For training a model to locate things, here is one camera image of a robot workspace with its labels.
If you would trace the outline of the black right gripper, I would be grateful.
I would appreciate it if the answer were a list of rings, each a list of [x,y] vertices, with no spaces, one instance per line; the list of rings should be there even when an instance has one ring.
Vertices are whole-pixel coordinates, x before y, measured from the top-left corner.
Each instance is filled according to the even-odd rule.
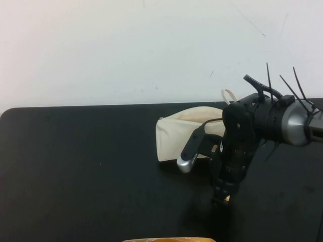
[[[236,195],[259,144],[260,137],[257,136],[245,140],[232,136],[217,138],[218,148],[213,160],[213,204],[225,205]]]

